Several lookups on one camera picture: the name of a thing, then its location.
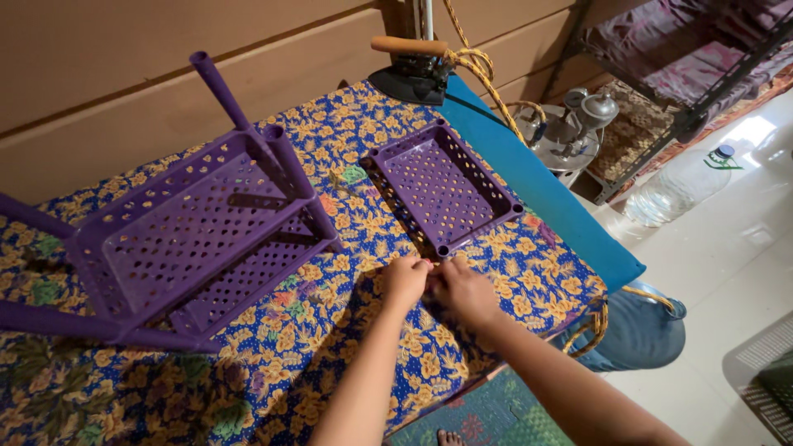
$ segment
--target white pole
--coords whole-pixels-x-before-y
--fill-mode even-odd
[[[432,29],[432,0],[423,0],[424,40],[434,40]]]

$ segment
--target hand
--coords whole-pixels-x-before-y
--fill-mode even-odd
[[[415,256],[397,257],[385,269],[385,302],[383,310],[407,316],[427,287],[432,263]]]
[[[478,332],[504,315],[490,279],[472,271],[462,258],[441,263],[434,276],[443,279],[435,281],[435,297],[469,329]]]

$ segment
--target green mat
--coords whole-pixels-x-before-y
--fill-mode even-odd
[[[438,429],[459,433],[468,446],[573,446],[511,368],[389,439],[393,446],[435,446]]]

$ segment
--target floral fabric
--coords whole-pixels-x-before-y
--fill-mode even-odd
[[[219,355],[0,333],[0,443],[303,444],[380,309],[381,267],[416,252],[359,166],[370,148],[439,117],[368,83],[257,124],[284,126],[343,241],[217,334]],[[199,148],[40,206],[72,224]],[[58,240],[0,217],[0,297],[91,315]],[[531,212],[458,253],[490,274],[501,308],[549,335],[602,301],[605,286]],[[404,323],[387,432],[499,360],[427,301]]]

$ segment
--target bottle cap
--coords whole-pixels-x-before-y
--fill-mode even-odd
[[[719,158],[723,158],[726,160],[730,158],[732,155],[735,155],[735,149],[727,144],[722,144],[718,146],[716,150],[713,151],[713,153],[715,153],[716,156],[718,156]]]

